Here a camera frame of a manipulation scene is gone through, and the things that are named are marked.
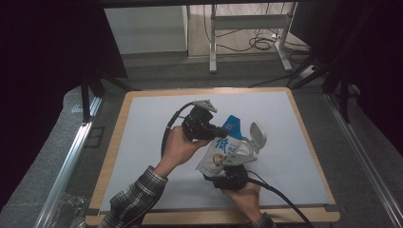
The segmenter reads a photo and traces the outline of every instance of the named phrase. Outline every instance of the plastic bag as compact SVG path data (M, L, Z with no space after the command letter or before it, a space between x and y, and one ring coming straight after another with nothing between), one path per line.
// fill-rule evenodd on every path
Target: plastic bag
M227 137L214 139L196 167L209 178L217 176L222 171L222 162L229 154L235 153L241 144L240 119L229 116L222 129L228 131Z
M85 211L89 200L65 193L49 228L85 228Z

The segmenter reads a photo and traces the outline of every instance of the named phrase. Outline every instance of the metal rail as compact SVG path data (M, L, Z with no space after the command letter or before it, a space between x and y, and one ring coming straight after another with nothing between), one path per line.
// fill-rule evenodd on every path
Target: metal rail
M386 212L388 213L394 227L403 227L403 214L396 202L391 190L382 180L378 172L376 171L371 159L368 157L365 148L362 146L361 142L357 138L352 127L346 123L343 117L339 113L338 103L334 95L326 94L326 99L329 102L333 113L336 116L338 123L340 124L343 132L346 134L349 143L353 147L353 150L358 158L359 163L362 166L365 174L371 182L375 192L377 193L380 201L382 202Z
M101 98L94 98L92 104L90 106L90 116L95 116L98 108L101 104ZM67 157L63 166L59 172L59 175L56 178L56 181L53 183L53 186L49 192L48 198L42 207L41 213L39 214L38 219L35 222L34 227L49 227L52 222L55 212L58 206L58 202L60 198L63 196L63 193L66 190L68 181L71 177L71 174L74 171L74 167L78 158L80 157L80 153L86 141L86 137L88 135L89 130L92 126L92 118L86 123L82 124L77 132L76 138L68 151Z

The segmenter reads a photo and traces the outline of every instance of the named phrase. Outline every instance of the person's right hand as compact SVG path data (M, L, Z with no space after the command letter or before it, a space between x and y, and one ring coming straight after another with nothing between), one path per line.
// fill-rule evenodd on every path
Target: person's right hand
M227 195L237 206L237 208L252 222L261 219L262 213L259 209L259 191L260 186L248 182L238 190L221 189L222 193Z

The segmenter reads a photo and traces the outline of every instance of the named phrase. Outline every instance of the black curtain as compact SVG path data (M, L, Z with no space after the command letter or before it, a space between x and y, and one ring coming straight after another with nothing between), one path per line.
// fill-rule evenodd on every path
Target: black curtain
M48 138L65 94L95 72L126 77L103 9L0 2L0 208Z
M399 0L379 1L349 61L358 104L403 155L402 7Z

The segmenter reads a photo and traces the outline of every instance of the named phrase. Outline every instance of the hand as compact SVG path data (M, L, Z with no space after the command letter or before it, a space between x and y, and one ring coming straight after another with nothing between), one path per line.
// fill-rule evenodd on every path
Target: hand
M163 158L154 172L158 176L166 178L176 166L189 161L199 148L208 145L210 142L207 140L191 142L185 137L182 127L175 126L169 132Z
M252 222L261 219L262 213L259 209L259 191L260 186L248 182L238 190L221 189L222 193L227 195L237 206L237 208Z

